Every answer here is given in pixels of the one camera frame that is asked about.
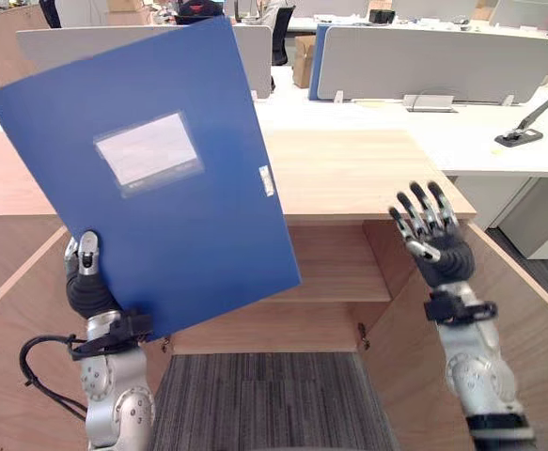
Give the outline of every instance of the wooden cabinet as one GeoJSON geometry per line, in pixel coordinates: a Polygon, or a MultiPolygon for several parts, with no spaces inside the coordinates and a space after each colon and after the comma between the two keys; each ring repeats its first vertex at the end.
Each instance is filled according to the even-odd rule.
{"type": "MultiPolygon", "coordinates": [[[[402,449],[471,447],[443,350],[422,308],[428,289],[386,209],[411,180],[436,180],[477,256],[472,285],[499,305],[504,354],[548,449],[548,295],[474,225],[457,189],[402,132],[273,132],[265,136],[304,283],[146,346],[156,389],[172,353],[359,350],[402,449]],[[357,324],[371,343],[363,350],[357,324]]],[[[68,233],[0,133],[0,448],[79,450],[85,432],[33,388],[18,350],[36,334],[83,334],[64,290],[68,233]]],[[[34,350],[48,385],[83,399],[64,349],[34,350]]]]}

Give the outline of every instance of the gray divider panel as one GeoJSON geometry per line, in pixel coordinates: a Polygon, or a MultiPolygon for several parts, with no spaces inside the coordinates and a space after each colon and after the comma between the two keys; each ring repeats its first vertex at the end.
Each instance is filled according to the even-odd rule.
{"type": "Polygon", "coordinates": [[[548,38],[333,26],[326,33],[318,97],[528,101],[548,71],[548,38]]]}
{"type": "Polygon", "coordinates": [[[535,1],[499,0],[489,19],[491,25],[536,26],[548,30],[548,4],[535,1]]]}
{"type": "MultiPolygon", "coordinates": [[[[180,26],[90,26],[17,32],[23,54],[39,70],[88,58],[180,26]]],[[[260,99],[271,93],[272,31],[267,26],[234,26],[248,84],[260,99]]]]}
{"type": "Polygon", "coordinates": [[[458,17],[470,19],[477,0],[393,0],[400,19],[440,19],[451,22],[458,17]]]}

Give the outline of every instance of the person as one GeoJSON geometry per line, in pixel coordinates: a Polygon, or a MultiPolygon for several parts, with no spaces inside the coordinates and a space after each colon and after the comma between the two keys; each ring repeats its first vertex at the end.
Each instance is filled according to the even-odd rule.
{"type": "Polygon", "coordinates": [[[180,16],[221,16],[224,9],[212,0],[190,0],[180,6],[180,16]]]}
{"type": "Polygon", "coordinates": [[[251,25],[265,25],[274,31],[275,19],[277,18],[277,11],[280,8],[287,7],[289,4],[286,0],[269,0],[267,3],[261,3],[259,9],[263,8],[263,12],[260,17],[250,22],[246,22],[251,25]]]}

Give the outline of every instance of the paper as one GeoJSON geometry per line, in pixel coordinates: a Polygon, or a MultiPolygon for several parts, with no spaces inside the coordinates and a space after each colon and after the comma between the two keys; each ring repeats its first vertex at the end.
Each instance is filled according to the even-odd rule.
{"type": "Polygon", "coordinates": [[[96,147],[124,191],[202,169],[180,113],[99,139],[96,147]]]}

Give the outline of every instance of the robot finger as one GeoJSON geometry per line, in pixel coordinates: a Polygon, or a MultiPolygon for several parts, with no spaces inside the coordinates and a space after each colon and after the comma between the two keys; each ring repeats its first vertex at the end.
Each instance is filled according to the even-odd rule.
{"type": "Polygon", "coordinates": [[[424,211],[424,216],[426,218],[426,224],[428,225],[429,230],[433,236],[440,236],[443,234],[442,229],[444,228],[443,224],[439,220],[439,217],[436,214],[436,211],[432,207],[431,201],[428,199],[426,193],[419,185],[419,183],[412,181],[409,185],[412,190],[412,193],[415,194],[415,197],[422,206],[424,211]]]}
{"type": "Polygon", "coordinates": [[[431,181],[428,184],[428,189],[431,190],[432,195],[436,199],[445,228],[449,228],[450,226],[457,227],[459,224],[458,218],[455,216],[453,208],[447,200],[445,193],[441,190],[441,187],[435,181],[431,181]]]}
{"type": "Polygon", "coordinates": [[[414,204],[412,204],[412,201],[409,200],[407,195],[404,192],[399,192],[397,194],[397,199],[405,208],[407,214],[409,214],[412,226],[414,227],[415,236],[421,238],[428,235],[430,233],[428,226],[422,221],[419,213],[415,210],[414,204]]]}
{"type": "Polygon", "coordinates": [[[395,220],[395,223],[397,224],[397,228],[399,229],[399,232],[403,239],[405,241],[413,240],[414,239],[414,232],[412,232],[412,228],[409,227],[409,225],[401,218],[400,213],[395,207],[391,207],[388,209],[388,212],[395,220]]]}
{"type": "Polygon", "coordinates": [[[441,252],[429,244],[414,238],[412,228],[401,218],[400,213],[394,207],[388,209],[388,212],[397,223],[401,236],[405,240],[405,247],[414,256],[424,258],[430,263],[435,263],[441,259],[441,252]]]}
{"type": "Polygon", "coordinates": [[[79,240],[77,250],[79,257],[79,273],[93,275],[98,273],[98,235],[92,230],[86,231],[79,240]]]}

